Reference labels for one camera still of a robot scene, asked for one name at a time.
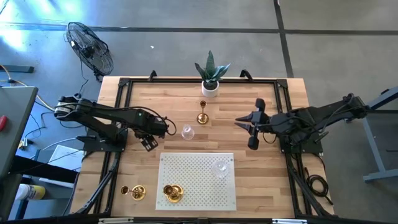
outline perforated board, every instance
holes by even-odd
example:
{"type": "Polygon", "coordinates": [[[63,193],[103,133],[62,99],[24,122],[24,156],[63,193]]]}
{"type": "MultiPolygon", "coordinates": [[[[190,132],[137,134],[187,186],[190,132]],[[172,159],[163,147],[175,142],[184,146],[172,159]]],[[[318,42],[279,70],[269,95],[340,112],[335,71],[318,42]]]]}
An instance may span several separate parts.
{"type": "Polygon", "coordinates": [[[157,183],[156,210],[236,211],[233,153],[162,153],[157,183]],[[213,174],[213,164],[227,162],[225,177],[213,174]],[[181,201],[169,202],[164,186],[183,188],[181,201]]]}

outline concrete floor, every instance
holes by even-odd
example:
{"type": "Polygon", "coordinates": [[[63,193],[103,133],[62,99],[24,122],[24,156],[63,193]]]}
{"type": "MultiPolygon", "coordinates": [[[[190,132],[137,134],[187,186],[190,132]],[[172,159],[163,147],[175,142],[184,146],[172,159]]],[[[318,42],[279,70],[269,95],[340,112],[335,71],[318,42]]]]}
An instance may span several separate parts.
{"type": "MultiPolygon", "coordinates": [[[[398,29],[395,0],[280,0],[280,6],[286,29],[398,29]]],[[[65,25],[69,21],[103,27],[278,28],[272,0],[10,0],[0,15],[0,22],[38,24],[38,28],[43,24],[65,25]]],[[[39,87],[39,94],[51,105],[56,104],[59,96],[78,92],[83,83],[80,61],[64,42],[63,34],[0,27],[0,62],[34,66],[33,74],[12,76],[39,87]]],[[[244,68],[254,77],[287,76],[279,34],[96,34],[109,45],[114,61],[111,75],[149,75],[152,70],[161,76],[197,75],[193,63],[203,63],[211,49],[216,63],[232,63],[227,76],[238,76],[244,68]]],[[[367,102],[398,83],[397,35],[287,35],[287,45],[294,77],[304,78],[313,106],[339,100],[349,92],[367,102]]],[[[83,72],[90,78],[83,96],[96,99],[100,84],[86,66],[83,72]]],[[[32,115],[39,119],[44,111],[35,105],[32,115]]],[[[35,139],[37,145],[18,154],[29,156],[38,148],[84,133],[83,128],[61,127],[51,115],[44,119],[48,128],[35,139]]],[[[30,119],[25,132],[35,128],[30,119]]],[[[338,123],[328,129],[330,134],[322,144],[336,214],[397,222],[398,178],[371,184],[362,180],[363,175],[377,171],[377,167],[361,121],[338,123]]],[[[81,147],[78,142],[65,145],[81,147]]],[[[66,201],[30,203],[26,217],[60,215],[65,204],[66,201]]]]}

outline wooden tabletop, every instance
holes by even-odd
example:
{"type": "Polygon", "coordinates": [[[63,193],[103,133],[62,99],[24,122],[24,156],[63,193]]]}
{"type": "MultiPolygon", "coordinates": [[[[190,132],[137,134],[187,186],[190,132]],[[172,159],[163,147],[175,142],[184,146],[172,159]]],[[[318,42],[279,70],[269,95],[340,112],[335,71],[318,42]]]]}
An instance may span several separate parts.
{"type": "MultiPolygon", "coordinates": [[[[120,77],[105,77],[98,97],[98,103],[114,106],[120,77]]],[[[304,81],[288,78],[292,107],[308,106],[304,81]]],[[[124,106],[126,90],[121,107],[124,106]]],[[[234,119],[246,116],[255,110],[256,98],[266,102],[266,113],[276,114],[274,88],[270,84],[228,84],[222,83],[216,98],[205,98],[199,83],[135,83],[132,88],[130,106],[146,106],[167,116],[177,125],[174,136],[157,139],[159,146],[147,152],[132,131],[129,132],[126,150],[122,153],[116,182],[112,216],[129,217],[240,217],[240,218],[288,218],[293,217],[292,197],[284,155],[280,153],[279,142],[267,144],[259,136],[260,145],[256,151],[247,147],[249,134],[234,125],[234,119]],[[201,113],[199,102],[205,100],[205,113],[210,121],[200,125],[196,117],[201,113]],[[181,137],[184,124],[190,124],[195,137],[185,141],[181,137]],[[236,205],[233,212],[216,211],[157,211],[155,210],[159,157],[162,152],[233,152],[235,166],[236,205]],[[120,188],[143,185],[146,197],[141,201],[122,195],[120,188]]],[[[274,136],[266,134],[269,141],[274,136]]],[[[98,186],[103,163],[103,152],[95,152],[82,165],[71,212],[77,211],[89,199],[98,186]]],[[[325,177],[319,158],[303,155],[304,166],[310,174],[325,177]]],[[[298,191],[302,211],[303,197],[298,191]]],[[[102,208],[106,203],[108,187],[104,191],[102,208]]],[[[333,213],[333,207],[325,198],[317,200],[333,213]]]]}

